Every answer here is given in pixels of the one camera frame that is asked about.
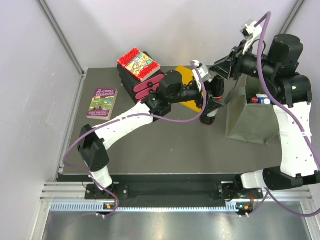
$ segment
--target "white wall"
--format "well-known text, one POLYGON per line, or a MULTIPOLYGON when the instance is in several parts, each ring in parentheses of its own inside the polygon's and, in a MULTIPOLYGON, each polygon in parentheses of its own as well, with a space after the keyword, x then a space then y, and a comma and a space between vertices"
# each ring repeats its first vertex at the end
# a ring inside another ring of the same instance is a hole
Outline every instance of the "white wall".
MULTIPOLYGON (((318 150, 320 156, 319 9, 320 1, 307 0, 288 33, 299 37, 304 45, 303 53, 299 59, 298 72, 306 75, 311 82, 313 97, 310 114, 312 144, 318 150)), ((310 186, 310 189, 315 198, 315 204, 320 208, 320 185, 310 186)))
POLYGON ((0 45, 0 238, 24 240, 80 77, 35 0, 1 1, 0 45))
POLYGON ((132 47, 163 66, 229 54, 249 19, 272 11, 271 42, 295 0, 46 0, 82 68, 115 67, 132 47))

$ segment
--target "bottle cap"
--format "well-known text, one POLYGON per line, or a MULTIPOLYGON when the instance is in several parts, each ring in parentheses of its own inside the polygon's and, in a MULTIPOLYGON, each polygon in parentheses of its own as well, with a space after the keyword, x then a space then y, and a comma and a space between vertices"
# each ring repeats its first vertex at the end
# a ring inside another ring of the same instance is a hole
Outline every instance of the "bottle cap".
POLYGON ((269 98, 264 99, 263 101, 264 104, 271 104, 271 101, 269 98))
POLYGON ((259 102, 259 100, 258 100, 258 98, 257 97, 253 97, 253 98, 251 98, 251 102, 253 103, 253 104, 257 104, 258 102, 259 102))

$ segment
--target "red book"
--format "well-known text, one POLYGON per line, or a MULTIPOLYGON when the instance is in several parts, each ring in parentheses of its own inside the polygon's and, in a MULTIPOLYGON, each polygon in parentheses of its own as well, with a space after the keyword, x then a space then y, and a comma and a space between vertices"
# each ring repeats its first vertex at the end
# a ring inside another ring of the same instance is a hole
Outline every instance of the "red book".
POLYGON ((118 64, 135 76, 140 82, 147 80, 160 69, 159 63, 134 47, 118 60, 118 64))

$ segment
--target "purple book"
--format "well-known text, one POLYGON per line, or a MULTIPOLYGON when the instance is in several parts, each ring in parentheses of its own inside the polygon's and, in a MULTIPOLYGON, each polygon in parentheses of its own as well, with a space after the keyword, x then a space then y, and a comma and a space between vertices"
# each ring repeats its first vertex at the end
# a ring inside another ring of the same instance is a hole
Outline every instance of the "purple book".
POLYGON ((92 98, 88 119, 110 120, 118 91, 115 88, 97 88, 92 98))

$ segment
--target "yellow paper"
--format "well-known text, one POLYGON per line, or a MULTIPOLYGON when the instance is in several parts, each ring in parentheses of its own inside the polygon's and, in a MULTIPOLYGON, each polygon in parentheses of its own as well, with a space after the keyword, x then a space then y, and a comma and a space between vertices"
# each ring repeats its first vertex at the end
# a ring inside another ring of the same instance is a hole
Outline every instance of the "yellow paper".
MULTIPOLYGON (((192 70, 184 67, 184 66, 177 66, 175 69, 177 72, 181 73, 182 75, 182 83, 188 84, 190 81, 192 81, 194 74, 192 73, 192 70)), ((187 108, 192 109, 193 111, 200 113, 201 109, 197 108, 195 101, 187 101, 187 102, 181 102, 182 105, 186 106, 187 108)))

